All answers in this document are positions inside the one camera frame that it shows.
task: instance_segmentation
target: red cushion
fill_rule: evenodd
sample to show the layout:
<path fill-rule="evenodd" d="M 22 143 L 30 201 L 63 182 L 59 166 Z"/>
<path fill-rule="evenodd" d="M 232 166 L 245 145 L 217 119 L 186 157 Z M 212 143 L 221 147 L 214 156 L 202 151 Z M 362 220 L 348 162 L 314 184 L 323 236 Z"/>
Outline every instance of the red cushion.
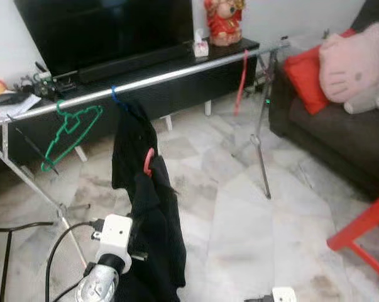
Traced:
<path fill-rule="evenodd" d="M 355 31 L 349 29 L 341 36 L 347 38 L 354 34 Z M 311 115 L 318 113 L 330 103 L 319 83 L 319 47 L 321 46 L 289 57 L 284 63 L 288 78 Z"/>

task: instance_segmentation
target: sofa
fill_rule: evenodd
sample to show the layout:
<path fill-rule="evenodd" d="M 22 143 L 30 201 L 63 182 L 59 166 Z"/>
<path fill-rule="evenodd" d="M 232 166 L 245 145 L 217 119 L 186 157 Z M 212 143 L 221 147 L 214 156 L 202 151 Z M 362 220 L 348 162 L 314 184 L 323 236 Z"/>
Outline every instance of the sofa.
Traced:
<path fill-rule="evenodd" d="M 351 28 L 362 31 L 377 20 L 379 0 L 367 0 Z M 379 110 L 350 115 L 340 104 L 331 103 L 310 115 L 283 62 L 275 69 L 270 98 L 272 132 L 308 150 L 373 200 L 379 197 Z"/>

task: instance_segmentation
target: pink plush toy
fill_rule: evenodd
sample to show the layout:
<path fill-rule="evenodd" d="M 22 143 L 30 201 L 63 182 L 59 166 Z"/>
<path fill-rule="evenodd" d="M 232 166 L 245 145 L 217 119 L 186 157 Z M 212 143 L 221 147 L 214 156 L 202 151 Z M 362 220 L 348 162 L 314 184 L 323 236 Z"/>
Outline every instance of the pink plush toy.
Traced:
<path fill-rule="evenodd" d="M 344 110 L 355 115 L 369 110 L 379 109 L 379 84 L 369 87 L 344 103 Z"/>
<path fill-rule="evenodd" d="M 319 80 L 326 97 L 345 103 L 379 83 L 379 23 L 349 38 L 331 35 L 319 50 Z"/>

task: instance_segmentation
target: black cable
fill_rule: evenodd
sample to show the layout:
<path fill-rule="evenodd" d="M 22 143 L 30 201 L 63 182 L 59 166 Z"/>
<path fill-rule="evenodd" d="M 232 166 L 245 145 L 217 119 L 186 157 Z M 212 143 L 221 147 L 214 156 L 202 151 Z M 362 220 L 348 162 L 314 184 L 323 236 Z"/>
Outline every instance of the black cable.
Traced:
<path fill-rule="evenodd" d="M 53 224 L 54 222 L 34 222 L 34 223 L 29 223 L 28 225 L 21 225 L 21 226 L 16 226 L 13 228 L 0 228 L 0 233 L 15 232 L 15 231 L 24 230 L 25 228 L 32 228 L 32 227 L 38 227 L 40 225 L 53 225 Z"/>
<path fill-rule="evenodd" d="M 14 119 L 13 117 L 11 117 L 10 115 L 7 115 L 7 116 L 8 118 L 11 119 L 11 121 L 18 121 Z M 38 146 L 27 135 L 25 135 L 17 126 L 15 126 L 14 124 L 13 126 L 14 126 L 14 129 L 23 137 L 25 142 L 36 152 L 36 154 L 40 156 L 51 167 L 51 169 L 57 174 L 57 176 L 59 176 L 59 172 L 56 170 L 53 163 L 45 156 L 45 154 L 40 150 L 40 148 L 38 148 Z"/>
<path fill-rule="evenodd" d="M 11 253 L 11 244 L 12 244 L 12 232 L 9 232 L 8 242 L 6 243 L 5 261 L 3 264 L 3 271 L 2 271 L 0 302 L 5 301 L 6 277 L 8 276 L 8 265 L 9 265 L 9 255 Z"/>
<path fill-rule="evenodd" d="M 68 287 L 65 291 L 63 291 L 62 293 L 60 293 L 52 302 L 57 302 L 60 300 L 60 298 L 62 298 L 63 296 L 65 296 L 67 293 L 69 293 L 71 290 L 73 290 L 73 288 L 76 288 L 79 283 L 81 282 L 82 279 L 80 279 L 79 281 L 77 281 L 74 285 Z"/>
<path fill-rule="evenodd" d="M 81 227 L 82 225 L 91 225 L 91 222 L 80 222 L 75 225 L 72 225 L 70 228 L 68 228 L 66 231 L 62 233 L 62 235 L 58 238 L 57 242 L 55 242 L 55 245 L 52 248 L 51 254 L 48 258 L 47 262 L 47 269 L 45 270 L 45 302 L 50 302 L 50 271 L 51 271 L 51 263 L 53 260 L 53 256 L 55 255 L 55 251 L 57 250 L 59 244 L 61 243 L 62 239 L 74 228 Z"/>
<path fill-rule="evenodd" d="M 3 264 L 3 271 L 2 271 L 0 302 L 3 302 L 5 299 L 6 278 L 8 276 L 9 256 L 10 256 L 11 244 L 12 244 L 12 232 L 21 231 L 26 228 L 38 227 L 41 225 L 53 225 L 53 224 L 54 222 L 34 222 L 34 223 L 29 223 L 27 225 L 15 226 L 13 228 L 0 228 L 0 233 L 8 233 L 8 242 L 6 243 L 5 261 Z"/>

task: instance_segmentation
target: metal pole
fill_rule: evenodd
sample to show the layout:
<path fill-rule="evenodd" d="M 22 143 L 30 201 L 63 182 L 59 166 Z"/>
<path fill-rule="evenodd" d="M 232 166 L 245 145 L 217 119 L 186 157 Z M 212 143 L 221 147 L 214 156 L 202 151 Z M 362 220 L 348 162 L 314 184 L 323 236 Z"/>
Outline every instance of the metal pole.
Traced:
<path fill-rule="evenodd" d="M 251 142 L 256 148 L 256 153 L 258 154 L 259 157 L 259 162 L 260 162 L 260 169 L 261 169 L 261 174 L 263 178 L 263 182 L 265 183 L 265 189 L 266 189 L 266 197 L 268 199 L 272 198 L 272 195 L 270 193 L 270 187 L 269 187 L 269 181 L 267 179 L 267 174 L 266 174 L 266 167 L 265 167 L 265 161 L 263 160 L 263 153 L 261 149 L 261 140 L 260 140 L 260 129 L 262 125 L 262 119 L 263 119 L 263 112 L 266 108 L 266 98 L 268 96 L 270 86 L 273 82 L 273 73 L 274 73 L 274 66 L 276 63 L 276 57 L 277 57 L 277 50 L 274 50 L 270 53 L 269 56 L 269 63 L 266 68 L 265 63 L 263 62 L 262 58 L 258 56 L 258 60 L 260 61 L 260 65 L 265 72 L 266 76 L 266 83 L 263 86 L 262 94 L 261 94 L 261 110 L 260 110 L 260 115 L 259 115 L 259 120 L 257 123 L 255 123 L 255 134 L 251 135 Z"/>
<path fill-rule="evenodd" d="M 287 47 L 289 45 L 290 45 L 289 42 L 284 41 L 284 42 L 280 42 L 280 44 L 278 44 L 278 45 L 274 45 L 274 46 L 270 46 L 270 47 L 266 47 L 266 48 L 262 48 L 262 49 L 250 50 L 248 53 L 248 56 L 254 57 L 257 55 L 261 55 L 263 53 L 272 52 L 272 51 L 277 50 L 279 48 Z M 147 79 L 143 79 L 143 80 L 128 83 L 128 84 L 123 84 L 123 85 L 120 85 L 117 88 L 115 88 L 115 92 L 121 93 L 121 92 L 127 92 L 127 91 L 132 91 L 135 89 L 140 89 L 140 88 L 152 86 L 152 85 L 159 84 L 162 82 L 170 81 L 172 79 L 178 79 L 181 77 L 189 76 L 191 74 L 196 74 L 196 73 L 201 72 L 201 71 L 205 71 L 205 70 L 213 69 L 213 68 L 220 67 L 220 66 L 223 66 L 226 64 L 230 64 L 230 63 L 242 60 L 243 58 L 244 58 L 244 53 L 237 53 L 236 55 L 231 55 L 229 57 L 224 57 L 221 59 L 213 60 L 212 62 L 197 64 L 197 65 L 192 66 L 192 67 L 176 70 L 173 72 L 167 72 L 166 74 L 156 75 L 154 77 L 150 77 Z M 96 101 L 98 99 L 104 99 L 106 97 L 109 97 L 111 94 L 112 94 L 111 89 L 105 89 L 103 91 L 87 94 L 85 96 L 79 96 L 77 98 L 73 98 L 73 99 L 70 99 L 68 101 L 63 102 L 60 105 L 60 109 L 66 109 L 66 108 L 74 107 L 77 105 L 93 102 L 93 101 Z M 25 113 L 21 113 L 20 115 L 13 116 L 13 118 L 16 120 L 26 120 L 28 118 L 33 118 L 35 116 L 51 113 L 51 112 L 56 111 L 56 110 L 57 110 L 56 104 L 48 105 L 48 106 L 44 106 L 44 107 L 37 108 L 34 110 L 29 110 Z M 0 125 L 3 125 L 6 122 L 11 123 L 12 121 L 10 118 L 6 118 L 4 120 L 0 120 Z"/>
<path fill-rule="evenodd" d="M 8 137 L 9 137 L 9 123 L 4 123 L 2 126 L 2 152 L 3 160 L 8 160 Z"/>
<path fill-rule="evenodd" d="M 34 190 L 34 192 L 36 192 L 38 195 L 40 195 L 50 206 L 53 206 L 57 211 L 58 211 L 58 214 L 59 214 L 59 217 L 62 221 L 62 223 L 65 225 L 66 228 L 69 228 L 70 225 L 68 223 L 68 221 L 66 220 L 65 218 L 65 211 L 63 210 L 63 208 L 61 206 L 59 206 L 59 204 L 57 204 L 51 197 L 49 197 L 42 188 L 40 188 L 34 181 L 32 181 L 21 169 L 19 169 L 19 167 L 17 165 L 15 165 L 8 157 L 4 157 L 4 153 L 2 153 L 0 151 L 0 159 L 2 159 L 2 161 L 17 175 L 21 178 L 22 181 L 24 181 L 30 188 L 32 188 Z M 77 243 L 76 241 L 76 238 L 75 238 L 75 235 L 70 232 L 70 238 L 72 239 L 74 245 L 76 246 L 76 249 L 77 249 L 77 252 L 79 254 L 79 257 L 84 265 L 84 267 L 87 266 L 87 262 L 84 258 L 84 255 L 83 255 L 83 252 L 82 252 L 82 249 L 80 248 L 79 244 Z"/>

